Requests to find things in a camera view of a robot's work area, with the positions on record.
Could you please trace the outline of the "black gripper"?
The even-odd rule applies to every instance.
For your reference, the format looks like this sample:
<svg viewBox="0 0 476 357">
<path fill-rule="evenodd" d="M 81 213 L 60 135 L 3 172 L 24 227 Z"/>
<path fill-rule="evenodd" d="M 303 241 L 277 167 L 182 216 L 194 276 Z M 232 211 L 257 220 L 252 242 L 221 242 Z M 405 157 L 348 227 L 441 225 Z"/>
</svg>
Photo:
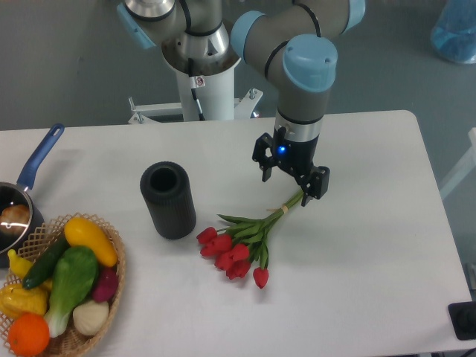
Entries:
<svg viewBox="0 0 476 357">
<path fill-rule="evenodd" d="M 287 139 L 287 133 L 284 127 L 274 130 L 273 138 L 263 133 L 255 141 L 252 160 L 260 167 L 263 182 L 270 179 L 273 167 L 291 175 L 303 191 L 301 206 L 305 207 L 327 192 L 330 168 L 313 164 L 318 136 L 311 141 L 297 142 Z"/>
</svg>

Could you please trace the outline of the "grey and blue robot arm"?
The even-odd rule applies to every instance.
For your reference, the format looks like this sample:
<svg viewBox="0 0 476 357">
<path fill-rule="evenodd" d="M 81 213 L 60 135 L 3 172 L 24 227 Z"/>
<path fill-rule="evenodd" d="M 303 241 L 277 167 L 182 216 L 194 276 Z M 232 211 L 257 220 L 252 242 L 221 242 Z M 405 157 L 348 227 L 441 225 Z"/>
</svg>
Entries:
<svg viewBox="0 0 476 357">
<path fill-rule="evenodd" d="M 264 179 L 274 167 L 292 176 L 303 204 L 329 186 L 329 169 L 313 158 L 336 75 L 332 39 L 365 10 L 364 1 L 294 1 L 275 16 L 248 11 L 228 24 L 220 1 L 121 1 L 117 8 L 135 41 L 158 46 L 176 73 L 186 121 L 234 118 L 240 62 L 277 89 L 274 130 L 257 139 L 252 158 Z"/>
</svg>

